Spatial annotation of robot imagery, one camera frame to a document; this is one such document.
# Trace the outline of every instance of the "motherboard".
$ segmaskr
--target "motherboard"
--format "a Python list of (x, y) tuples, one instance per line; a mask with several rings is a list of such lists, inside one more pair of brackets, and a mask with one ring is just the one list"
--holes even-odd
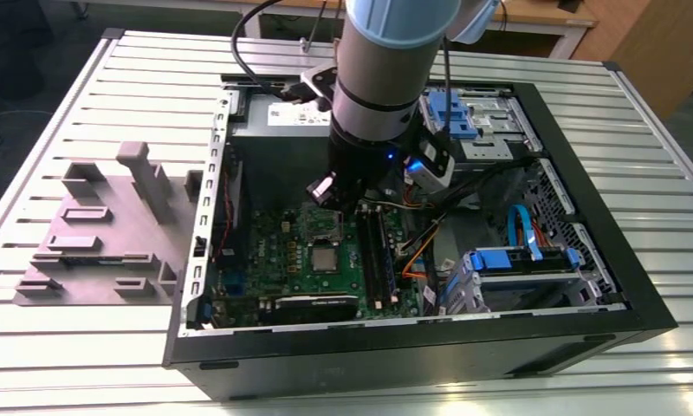
[[(248, 265), (220, 267), (212, 282), (213, 326), (419, 315), (415, 283), (399, 285), (393, 270), (392, 253), (404, 239), (401, 214), (389, 208), (365, 208), (349, 218), (311, 203), (255, 211)], [(288, 308), (295, 312), (279, 318)]]

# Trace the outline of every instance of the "wire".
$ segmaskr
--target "wire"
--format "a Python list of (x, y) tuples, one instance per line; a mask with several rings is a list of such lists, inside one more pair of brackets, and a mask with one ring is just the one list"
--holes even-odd
[(400, 210), (423, 210), (424, 209), (420, 206), (400, 205), (400, 204), (396, 204), (395, 202), (379, 201), (379, 200), (368, 198), (368, 197), (361, 197), (361, 200), (365, 202), (369, 202), (371, 204), (392, 206)]
[(313, 43), (313, 39), (316, 38), (316, 29), (319, 24), (321, 23), (321, 18), (324, 17), (325, 11), (325, 0), (321, 2), (321, 10), (319, 11), (319, 16), (316, 17), (316, 21), (313, 23), (313, 28), (311, 29), (311, 35), (308, 36), (308, 43), (305, 44), (304, 52), (307, 53), (311, 50), (311, 44)]
[(252, 68), (247, 65), (244, 60), (241, 59), (241, 55), (239, 54), (239, 37), (241, 36), (241, 31), (244, 30), (244, 26), (247, 25), (248, 21), (252, 20), (252, 17), (255, 17), (259, 12), (261, 12), (264, 9), (267, 9), (273, 4), (277, 4), (281, 0), (267, 0), (264, 3), (257, 5), (243, 17), (241, 20), (239, 20), (239, 23), (236, 23), (236, 27), (233, 28), (233, 34), (231, 35), (231, 53), (233, 54), (233, 59), (236, 60), (239, 66), (252, 79), (252, 81), (259, 84), (259, 86), (263, 88), (263, 90), (273, 95), (275, 97), (284, 99), (284, 96), (280, 91), (277, 91), (272, 85), (269, 85), (269, 82), (264, 81)]
[(439, 228), (439, 223), (441, 223), (441, 221), (444, 220), (445, 216), (447, 216), (447, 212), (444, 212), (437, 217), (437, 219), (432, 220), (429, 227), (427, 227), (427, 229), (420, 233), (420, 235), (417, 237), (412, 238), (411, 240), (408, 240), (403, 244), (403, 247), (401, 247), (403, 250), (408, 249), (409, 247), (412, 247), (433, 231), (435, 227)]
[(503, 173), (508, 169), (513, 169), (517, 167), (529, 166), (539, 158), (536, 156), (527, 156), (521, 159), (517, 159), (512, 162), (497, 163), (488, 169), (485, 169), (479, 175), (468, 178), (460, 185), (457, 185), (447, 194), (444, 200), (439, 204), (439, 209), (445, 211), (448, 208), (460, 203), (460, 201), (475, 193), (475, 190), (479, 189), (488, 180), (496, 176), (499, 173)]
[(537, 238), (540, 239), (540, 242), (544, 244), (545, 247), (551, 247), (552, 241), (548, 239), (547, 233), (541, 231), (540, 226), (536, 224), (536, 220), (532, 221), (532, 227), (535, 232), (539, 233)]
[(435, 205), (431, 202), (428, 202), (427, 204), (424, 204), (421, 202), (419, 202), (419, 203), (412, 202), (411, 195), (412, 195), (413, 187), (415, 187), (415, 185), (408, 185), (405, 187), (405, 191), (403, 192), (403, 204), (405, 206), (416, 206), (416, 207), (427, 206), (427, 208), (433, 208)]
[(408, 270), (413, 266), (413, 263), (416, 263), (416, 259), (419, 258), (421, 252), (427, 249), (427, 246), (429, 245), (429, 242), (433, 239), (433, 237), (437, 235), (437, 232), (439, 232), (439, 227), (431, 233), (431, 236), (424, 240), (424, 244), (420, 245), (420, 248), (416, 250), (416, 253), (413, 254), (411, 261), (405, 264), (405, 267), (403, 268), (403, 272), (401, 272), (403, 277), (407, 277), (409, 275)]
[(504, 14), (500, 20), (500, 31), (505, 32), (508, 27), (508, 9), (504, 0), (500, 0), (500, 7), (503, 8)]
[(452, 114), (452, 75), (449, 69), (449, 39), (444, 36), (443, 39), (443, 50), (444, 50), (444, 89), (447, 91), (447, 113), (444, 115), (444, 128), (443, 130), (449, 133), (451, 127), (451, 114)]
[(332, 20), (332, 43), (333, 43), (333, 41), (336, 41), (336, 25), (339, 24), (339, 16), (343, 13), (343, 3), (344, 3), (344, 0), (339, 0), (339, 3), (336, 5), (336, 14), (333, 15), (333, 20)]

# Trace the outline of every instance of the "floor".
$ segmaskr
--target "floor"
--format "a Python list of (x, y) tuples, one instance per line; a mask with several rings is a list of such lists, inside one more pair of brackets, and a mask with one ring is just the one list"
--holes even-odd
[[(51, 45), (35, 50), (47, 87), (28, 100), (5, 101), (0, 98), (0, 113), (11, 112), (0, 116), (0, 197), (49, 117), (44, 113), (20, 111), (55, 111), (107, 27), (227, 36), (239, 20), (237, 14), (225, 12), (93, 4), (91, 18), (77, 21), (69, 3), (49, 0), (41, 3), (56, 35)], [(267, 37), (297, 39), (308, 35), (311, 24), (312, 20), (307, 18), (292, 21), (281, 16), (268, 17), (263, 22), (263, 32)], [(324, 24), (316, 40), (329, 39), (331, 34), (332, 28)], [(665, 125), (693, 160), (693, 96)]]

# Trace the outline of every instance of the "robotic arm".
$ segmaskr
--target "robotic arm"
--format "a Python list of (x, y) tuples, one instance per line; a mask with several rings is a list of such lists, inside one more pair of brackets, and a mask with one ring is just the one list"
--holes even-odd
[(321, 107), (333, 110), (328, 172), (308, 187), (319, 206), (353, 211), (365, 190), (409, 157), (425, 191), (448, 187), (448, 132), (423, 126), (419, 98), (445, 33), (476, 42), (499, 1), (347, 1), (337, 66), (303, 75)]

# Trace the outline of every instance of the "aluminum extrusion table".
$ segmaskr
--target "aluminum extrusion table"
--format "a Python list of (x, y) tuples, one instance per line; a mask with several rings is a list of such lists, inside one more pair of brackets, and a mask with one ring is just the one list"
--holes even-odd
[[(272, 40), (244, 39), (240, 48), (255, 71), (276, 75), (297, 74), (333, 53), (315, 44), (303, 55), (295, 42)], [(145, 140), (169, 176), (197, 168), (219, 74), (240, 71), (228, 38), (111, 30), (0, 201), (0, 410), (693, 414), (693, 165), (624, 75), (600, 63), (460, 53), (452, 63), (457, 79), (536, 83), (680, 328), (547, 378), (221, 406), (160, 367), (169, 306), (13, 306), (13, 285), (65, 195), (59, 178), (71, 160), (124, 172), (119, 142)], [(440, 60), (433, 74), (441, 77)]]

